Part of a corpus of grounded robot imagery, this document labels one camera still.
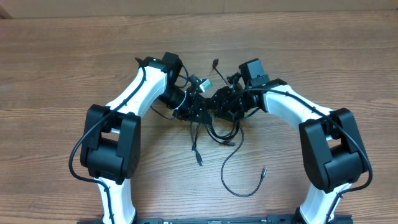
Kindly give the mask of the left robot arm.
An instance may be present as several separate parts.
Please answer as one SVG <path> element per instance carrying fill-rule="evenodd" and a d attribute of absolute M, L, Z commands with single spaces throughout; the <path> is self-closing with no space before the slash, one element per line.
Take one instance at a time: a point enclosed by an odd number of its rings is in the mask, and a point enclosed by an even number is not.
<path fill-rule="evenodd" d="M 104 215 L 99 223 L 133 223 L 136 210 L 131 199 L 130 179 L 141 155 L 141 121 L 155 100 L 173 110 L 179 120 L 210 124 L 202 93 L 209 79 L 188 75 L 188 88 L 175 84 L 184 69 L 177 54 L 161 59 L 139 59 L 135 79 L 113 101 L 92 105 L 86 114 L 80 163 L 88 169 L 100 191 Z"/>

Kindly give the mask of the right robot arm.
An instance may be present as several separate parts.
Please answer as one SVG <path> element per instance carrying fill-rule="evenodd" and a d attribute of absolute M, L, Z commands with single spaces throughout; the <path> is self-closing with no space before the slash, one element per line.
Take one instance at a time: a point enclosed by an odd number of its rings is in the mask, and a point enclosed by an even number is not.
<path fill-rule="evenodd" d="M 343 195 L 368 187 L 373 170 L 353 113 L 333 110 L 300 96 L 281 79 L 271 80 L 258 58 L 242 63 L 206 105 L 217 118 L 239 123 L 249 110 L 263 110 L 298 129 L 303 166 L 311 182 L 305 201 L 291 223 L 352 223 L 335 215 Z"/>

